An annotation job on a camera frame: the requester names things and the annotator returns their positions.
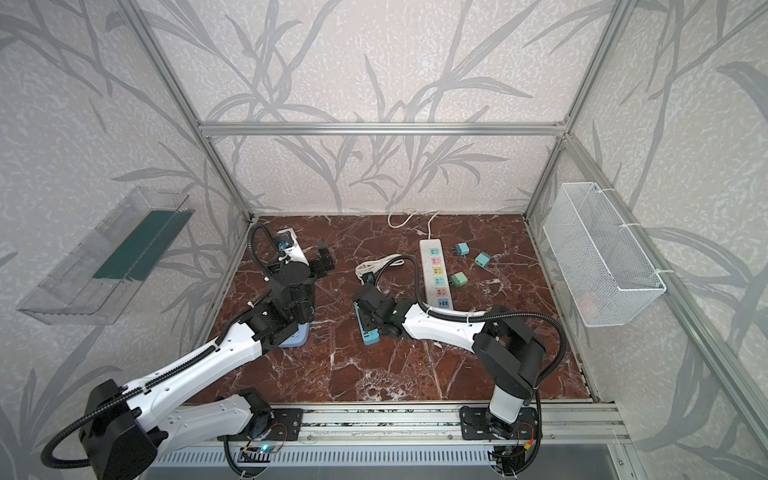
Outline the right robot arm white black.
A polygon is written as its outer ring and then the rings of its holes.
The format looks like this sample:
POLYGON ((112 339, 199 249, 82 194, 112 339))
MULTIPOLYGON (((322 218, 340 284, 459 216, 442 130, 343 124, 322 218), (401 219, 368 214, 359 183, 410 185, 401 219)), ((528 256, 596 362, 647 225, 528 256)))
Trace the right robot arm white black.
POLYGON ((494 382, 488 419, 508 426, 538 393, 540 384, 565 358, 567 338, 561 323, 538 312, 495 306, 489 311, 458 312, 426 305, 418 298, 386 296, 366 283, 354 296, 365 331, 377 330, 393 338, 436 341, 473 353, 494 382), (558 347, 545 364, 548 347, 526 323, 539 320, 555 328, 558 347))

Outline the green charger plug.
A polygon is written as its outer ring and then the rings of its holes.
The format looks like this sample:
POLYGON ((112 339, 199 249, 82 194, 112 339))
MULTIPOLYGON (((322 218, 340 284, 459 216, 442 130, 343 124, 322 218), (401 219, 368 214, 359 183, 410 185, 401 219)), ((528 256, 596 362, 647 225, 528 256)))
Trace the green charger plug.
POLYGON ((458 272, 449 277, 450 283, 456 288, 461 288, 468 283, 468 278, 463 272, 458 272))

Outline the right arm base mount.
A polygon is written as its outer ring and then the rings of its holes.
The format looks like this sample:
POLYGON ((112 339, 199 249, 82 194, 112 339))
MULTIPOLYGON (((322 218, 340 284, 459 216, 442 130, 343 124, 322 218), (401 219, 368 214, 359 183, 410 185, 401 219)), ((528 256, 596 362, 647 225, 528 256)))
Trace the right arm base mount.
POLYGON ((488 408, 462 406, 459 409, 463 440, 514 440, 526 443, 538 438, 538 411, 524 406, 514 421, 507 422, 493 416, 488 408))

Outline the teal power strip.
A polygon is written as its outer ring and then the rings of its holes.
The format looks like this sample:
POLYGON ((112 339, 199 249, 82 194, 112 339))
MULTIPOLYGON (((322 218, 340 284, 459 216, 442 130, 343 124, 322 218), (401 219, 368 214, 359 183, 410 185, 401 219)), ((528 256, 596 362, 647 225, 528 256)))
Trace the teal power strip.
POLYGON ((354 304, 354 307, 363 343, 366 346, 378 343, 380 334, 371 315, 363 311, 357 303, 354 304))

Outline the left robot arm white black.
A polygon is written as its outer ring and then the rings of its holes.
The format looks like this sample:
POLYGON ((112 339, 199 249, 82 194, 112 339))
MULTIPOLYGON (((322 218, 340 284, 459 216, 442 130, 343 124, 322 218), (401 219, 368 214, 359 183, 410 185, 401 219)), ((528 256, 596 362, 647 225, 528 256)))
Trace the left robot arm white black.
POLYGON ((135 479, 163 454, 217 436, 240 435, 267 415, 253 390, 196 407, 186 401, 232 370, 280 347, 313 321, 315 283, 335 267, 324 242, 308 259, 290 229, 272 242, 263 265, 269 289, 220 334, 171 364, 119 386, 95 387, 82 417, 43 447, 41 463, 57 470, 89 467, 99 479, 135 479))

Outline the light blue square socket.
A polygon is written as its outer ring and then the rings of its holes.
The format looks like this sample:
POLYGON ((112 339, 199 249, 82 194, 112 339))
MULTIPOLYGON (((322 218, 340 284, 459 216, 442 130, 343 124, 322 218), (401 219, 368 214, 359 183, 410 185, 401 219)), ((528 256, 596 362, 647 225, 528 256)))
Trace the light blue square socket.
POLYGON ((298 330, 281 343, 281 348, 298 348, 303 346, 309 336, 310 325, 308 323, 300 324, 298 330))

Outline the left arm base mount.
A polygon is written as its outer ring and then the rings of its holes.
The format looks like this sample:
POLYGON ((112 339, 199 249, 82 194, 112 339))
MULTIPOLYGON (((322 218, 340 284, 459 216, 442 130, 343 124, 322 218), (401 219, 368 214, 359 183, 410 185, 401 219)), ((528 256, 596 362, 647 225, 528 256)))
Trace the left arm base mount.
POLYGON ((241 435, 244 440, 254 442, 297 441, 304 411, 300 408, 277 408, 268 417, 258 419, 241 435))

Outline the long white power strip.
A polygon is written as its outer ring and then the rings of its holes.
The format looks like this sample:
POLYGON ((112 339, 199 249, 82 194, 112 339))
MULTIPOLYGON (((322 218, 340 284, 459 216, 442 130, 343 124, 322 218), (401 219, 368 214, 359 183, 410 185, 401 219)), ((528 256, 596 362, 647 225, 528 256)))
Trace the long white power strip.
POLYGON ((441 241, 439 239, 420 240, 419 251, 425 302, 433 307, 452 310, 452 296, 441 241))

